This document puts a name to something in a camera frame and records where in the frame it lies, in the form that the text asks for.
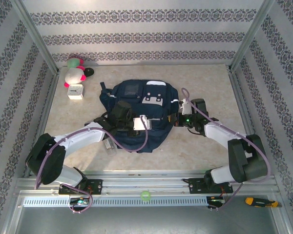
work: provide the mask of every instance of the white alarm clock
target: white alarm clock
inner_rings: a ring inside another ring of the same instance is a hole
[[[67,95],[69,99],[81,100],[84,97],[84,86],[82,84],[71,84],[68,87]]]

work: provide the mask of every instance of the yellow screwdriver handle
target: yellow screwdriver handle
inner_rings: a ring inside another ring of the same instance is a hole
[[[247,197],[245,203],[254,207],[280,207],[277,201],[271,201],[268,199]]]

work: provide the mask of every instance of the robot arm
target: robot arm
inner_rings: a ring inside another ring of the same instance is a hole
[[[194,128],[200,135],[217,141],[228,150],[228,165],[206,171],[204,181],[208,190],[223,183],[242,183],[269,173],[265,159],[259,154],[259,151],[262,154],[265,154],[265,151],[258,135],[246,136],[236,133],[223,127],[219,120],[209,118],[203,99],[194,99],[191,103],[192,105],[183,100],[183,112],[172,118],[175,126]]]
[[[65,166],[64,159],[86,145],[103,140],[105,133],[112,137],[117,131],[137,134],[145,129],[151,129],[146,116],[136,117],[130,104],[119,101],[108,116],[104,114],[79,130],[56,137],[41,135],[27,157],[26,165],[40,179],[36,187],[40,182],[49,184],[57,181],[84,190],[87,178],[77,168]],[[146,142],[147,133],[145,143],[132,151],[141,150]]]

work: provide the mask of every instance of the striped wall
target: striped wall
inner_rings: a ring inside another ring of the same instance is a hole
[[[24,0],[59,67],[230,65],[263,0]]]
[[[293,0],[276,0],[236,76],[293,226]]]
[[[53,74],[11,2],[0,0],[0,230]]]

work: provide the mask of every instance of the pink plush toy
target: pink plush toy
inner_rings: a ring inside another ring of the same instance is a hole
[[[67,61],[67,67],[69,67],[69,70],[65,75],[64,86],[66,88],[68,88],[71,84],[79,84],[86,80],[86,76],[84,74],[85,68],[81,66],[83,63],[84,61],[79,58],[70,58]]]

